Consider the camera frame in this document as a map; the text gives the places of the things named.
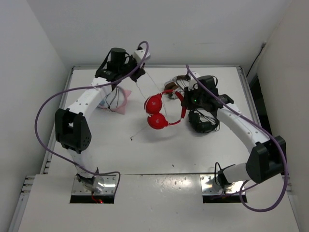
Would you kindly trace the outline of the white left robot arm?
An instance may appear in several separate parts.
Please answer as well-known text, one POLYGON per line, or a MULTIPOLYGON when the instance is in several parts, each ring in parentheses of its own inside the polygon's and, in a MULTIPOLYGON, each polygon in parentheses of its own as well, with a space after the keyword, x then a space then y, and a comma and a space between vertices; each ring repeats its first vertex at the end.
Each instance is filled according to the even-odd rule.
POLYGON ((143 67, 149 58, 149 51, 141 47, 132 55, 125 49, 112 48, 89 88, 68 108, 58 109, 55 113, 56 141, 68 150, 77 169, 78 181, 89 191, 101 192, 104 186, 103 177, 92 162, 89 149, 92 135, 87 121, 119 80, 127 76, 136 81, 145 74, 143 67))

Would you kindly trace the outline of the red wireless headphones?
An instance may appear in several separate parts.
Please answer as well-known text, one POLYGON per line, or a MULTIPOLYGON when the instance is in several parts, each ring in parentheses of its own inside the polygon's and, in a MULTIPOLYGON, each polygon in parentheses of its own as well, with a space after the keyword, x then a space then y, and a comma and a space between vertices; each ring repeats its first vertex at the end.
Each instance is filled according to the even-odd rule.
POLYGON ((182 106, 180 119, 171 123, 166 119, 166 117, 162 113, 160 113, 163 107, 162 96, 167 93, 175 94, 180 100, 181 104, 183 103, 184 97, 182 96, 182 94, 172 89, 164 90, 160 93, 152 95, 148 97, 144 102, 144 110, 148 114, 147 117, 148 125, 155 130, 161 130, 165 127, 176 125, 180 123, 185 118, 186 115, 186 108, 182 106))

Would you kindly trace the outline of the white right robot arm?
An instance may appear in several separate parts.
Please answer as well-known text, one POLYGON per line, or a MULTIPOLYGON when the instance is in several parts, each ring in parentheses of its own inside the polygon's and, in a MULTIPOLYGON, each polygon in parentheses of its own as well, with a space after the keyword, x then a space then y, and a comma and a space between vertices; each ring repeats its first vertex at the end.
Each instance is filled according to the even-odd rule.
POLYGON ((193 111, 203 109, 225 124, 249 152, 246 163, 232 164, 217 173, 217 185, 226 188, 234 182, 250 181, 260 184, 282 172, 286 158, 286 142, 278 136, 271 139, 261 128, 244 119, 234 101, 220 95, 214 76, 192 78, 184 89, 183 106, 193 111))

